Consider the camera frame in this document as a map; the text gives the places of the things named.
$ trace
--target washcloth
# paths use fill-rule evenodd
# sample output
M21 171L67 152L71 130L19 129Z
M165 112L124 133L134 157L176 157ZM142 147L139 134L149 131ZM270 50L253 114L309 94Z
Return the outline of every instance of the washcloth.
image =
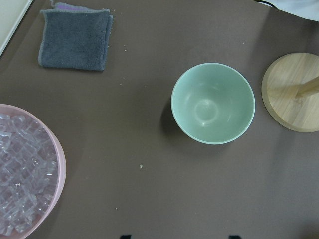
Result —
M113 24L109 9L93 10L57 3L40 11L45 27L40 66L103 71Z

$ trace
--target bowl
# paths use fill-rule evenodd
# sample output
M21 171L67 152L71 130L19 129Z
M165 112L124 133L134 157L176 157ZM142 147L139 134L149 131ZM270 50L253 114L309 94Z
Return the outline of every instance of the bowl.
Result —
M28 235L30 235L45 220L45 218L49 215L49 213L52 211L52 209L56 205L62 193L62 189L64 187L64 182L66 177L65 155L60 142L58 141L56 136L53 134L53 132L43 122L41 122L37 117L35 117L31 113L15 106L0 104L0 114L8 115L10 117L24 116L24 117L29 117L34 119L40 126L43 127L43 129L46 131L47 135L49 136L54 146L54 150L55 150L55 154L57 158L56 187L54 190L54 194L52 195L53 197L50 199L50 203L46 211L44 211L42 215L38 215L36 218L34 218L32 226L29 229L25 230L24 232L18 233L16 230L13 230L13 232L9 236L0 235L0 239L24 239Z
M255 98L239 72L223 64L204 63L177 80L171 109L189 137L206 144L223 144L247 130L254 117Z

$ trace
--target wooden stand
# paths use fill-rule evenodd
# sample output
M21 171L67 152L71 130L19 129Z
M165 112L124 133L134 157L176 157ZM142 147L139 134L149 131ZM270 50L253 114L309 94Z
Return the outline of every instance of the wooden stand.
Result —
M293 53L267 69L262 97L270 115L298 132L319 130L319 57Z

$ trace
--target bowl rim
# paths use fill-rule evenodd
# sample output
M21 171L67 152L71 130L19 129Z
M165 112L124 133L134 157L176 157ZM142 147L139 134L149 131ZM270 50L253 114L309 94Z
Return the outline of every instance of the bowl rim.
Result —
M210 142L210 141L205 141L205 140L202 140L202 139L199 139L193 135L191 135L190 133L188 133L184 127L178 122L177 120L177 117L176 117L176 114L174 112L174 94L175 94L175 91L176 91L176 88L177 88L177 85L178 83L183 79L183 77L185 76L185 74L187 74L189 71L191 70L194 70L195 68L199 68L199 67L202 67L202 66L205 66L205 65L218 65L218 66L222 66L222 67L225 67L225 68L228 68L230 70L232 70L233 72L235 72L236 74L238 74L240 76L240 78L243 80L243 82L246 84L250 94L251 94L251 97L252 97L252 101L253 101L253 108L252 108L252 113L251 113L251 116L247 122L247 125L245 126L245 128L239 133L237 134L236 136L228 139L228 140L225 140L225 141L220 141L220 142ZM224 144L224 143L229 143L231 141L234 141L235 139L239 138L247 129L248 127L250 126L251 122L253 121L253 118L254 118L254 115L255 115L255 108L256 108L256 102L255 102L255 96L254 96L254 92L249 84L249 82L246 80L246 78L241 74L239 73L237 70L235 70L234 68L230 67L230 66L227 66L225 64L222 64L222 63L217 63L217 62L208 62L208 63L202 63L202 64L199 64L199 65L195 65L191 68L189 68L188 70L186 70L180 77L179 79L176 81L175 85L174 85L174 88L173 88L173 91L172 91L172 94L171 94L171 98L170 98L170 107L171 107L171 111L172 111L172 114L173 114L173 117L177 123L177 125L179 126L179 128L186 134L188 135L190 138L198 141L198 142L201 142L201 143L206 143L206 144L214 144L214 145L218 145L218 144Z
M65 154L64 154L61 143L59 142L57 137L54 135L54 133L49 129L49 127L46 126L41 120L39 120L32 113L30 113L22 108L19 108L17 106L0 104L0 108L2 108L2 107L7 108L9 110L19 111L24 115L28 115L29 117L32 117L34 120L36 120L38 123L40 123L42 125L42 127L45 129L45 131L48 133L48 135L52 141L52 144L54 145L54 149L55 149L56 156L57 156L58 175L57 175L57 184L56 184L56 188L55 188L55 192L54 192L52 201L50 202L48 209L38 219L38 221L37 220L34 221L34 224L32 225L32 227L30 227L28 230L26 230L20 234L19 233L14 234L14 236L13 236L13 238L24 239L24 238L28 237L32 232L34 232L42 224L42 222L47 218L47 216L51 213L51 211L55 207L56 203L58 202L58 200L62 194L62 190L64 188L65 179L66 179L66 160L65 160ZM11 236L1 236L0 235L0 239L1 238L10 239Z

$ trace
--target black object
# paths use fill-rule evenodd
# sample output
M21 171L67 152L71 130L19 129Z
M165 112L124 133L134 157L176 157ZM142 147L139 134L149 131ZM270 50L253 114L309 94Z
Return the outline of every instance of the black object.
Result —
M132 235L123 235L120 237L120 239L133 239Z
M261 1L261 0L254 0L254 1L260 2L260 3L264 3L264 4L267 4L267 5L271 6L271 7L273 7L273 8L276 8L275 5L273 5L273 4L271 4L270 2L267 2L267 1Z
M237 236L237 235L235 235L235 236L229 236L228 237L228 239L241 239L241 237L240 236Z

